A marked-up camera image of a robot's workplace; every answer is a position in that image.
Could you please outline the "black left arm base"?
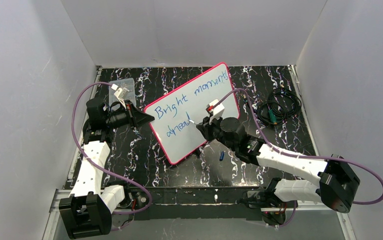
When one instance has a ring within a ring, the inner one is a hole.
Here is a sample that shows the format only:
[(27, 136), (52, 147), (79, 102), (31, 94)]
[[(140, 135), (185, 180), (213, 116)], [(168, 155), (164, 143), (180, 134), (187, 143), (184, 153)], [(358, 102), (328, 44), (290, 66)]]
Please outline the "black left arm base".
[(135, 211), (149, 202), (148, 195), (141, 188), (131, 186), (124, 180), (107, 183), (101, 196), (108, 209), (113, 212)]

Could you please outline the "pink framed whiteboard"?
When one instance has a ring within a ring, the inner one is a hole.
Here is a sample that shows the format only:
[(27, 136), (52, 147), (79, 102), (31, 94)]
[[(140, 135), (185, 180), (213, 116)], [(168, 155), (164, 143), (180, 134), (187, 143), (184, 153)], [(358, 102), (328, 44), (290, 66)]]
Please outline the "pink framed whiteboard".
[(170, 164), (178, 164), (207, 142), (188, 120), (202, 122), (209, 115), (207, 105), (233, 89), (228, 66), (221, 62), (144, 108), (154, 117), (150, 127)]

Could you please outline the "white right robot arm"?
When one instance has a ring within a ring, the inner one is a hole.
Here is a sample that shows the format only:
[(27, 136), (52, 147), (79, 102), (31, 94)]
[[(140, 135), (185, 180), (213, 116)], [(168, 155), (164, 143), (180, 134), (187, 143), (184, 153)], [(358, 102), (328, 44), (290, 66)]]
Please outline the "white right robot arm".
[(217, 140), (246, 164), (269, 167), (298, 176), (299, 180), (272, 179), (262, 198), (274, 203), (310, 201), (323, 203), (339, 213), (349, 213), (360, 179), (347, 162), (319, 160), (276, 146), (248, 134), (237, 118), (210, 120), (205, 117), (196, 128), (207, 141)]

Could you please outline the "blue marker cap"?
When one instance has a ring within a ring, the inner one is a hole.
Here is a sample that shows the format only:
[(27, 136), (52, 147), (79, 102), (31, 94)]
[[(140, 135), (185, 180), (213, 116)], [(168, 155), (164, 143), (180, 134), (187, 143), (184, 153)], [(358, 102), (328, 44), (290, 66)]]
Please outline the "blue marker cap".
[(220, 162), (223, 161), (223, 160), (224, 160), (224, 157), (225, 157), (225, 151), (222, 151), (222, 152), (220, 153), (219, 161), (220, 161)]

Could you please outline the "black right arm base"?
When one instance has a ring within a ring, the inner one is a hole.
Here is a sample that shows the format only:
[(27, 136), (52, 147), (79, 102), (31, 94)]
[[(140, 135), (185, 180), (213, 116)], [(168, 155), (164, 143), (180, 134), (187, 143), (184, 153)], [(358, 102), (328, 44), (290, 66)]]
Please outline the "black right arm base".
[(271, 227), (282, 227), (290, 222), (292, 216), (287, 218), (286, 211), (296, 212), (297, 201), (284, 202), (274, 195), (273, 192), (263, 190), (249, 190), (242, 193), (239, 200), (249, 209), (260, 210), (262, 220)]

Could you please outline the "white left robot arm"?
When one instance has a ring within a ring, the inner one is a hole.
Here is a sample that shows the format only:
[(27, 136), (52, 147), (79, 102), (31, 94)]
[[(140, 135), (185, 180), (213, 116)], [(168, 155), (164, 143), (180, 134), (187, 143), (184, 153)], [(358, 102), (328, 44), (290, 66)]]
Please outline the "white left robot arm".
[(76, 183), (70, 194), (62, 198), (58, 209), (67, 235), (80, 239), (107, 235), (113, 228), (112, 215), (128, 215), (122, 223), (125, 227), (134, 219), (134, 214), (149, 206), (150, 193), (144, 187), (131, 191), (132, 180), (123, 177), (120, 181), (102, 187), (104, 169), (110, 154), (110, 146), (117, 128), (129, 126), (137, 129), (155, 118), (137, 109), (134, 104), (114, 102), (112, 110), (103, 99), (93, 98), (86, 103), (88, 120), (83, 127), (83, 159)]

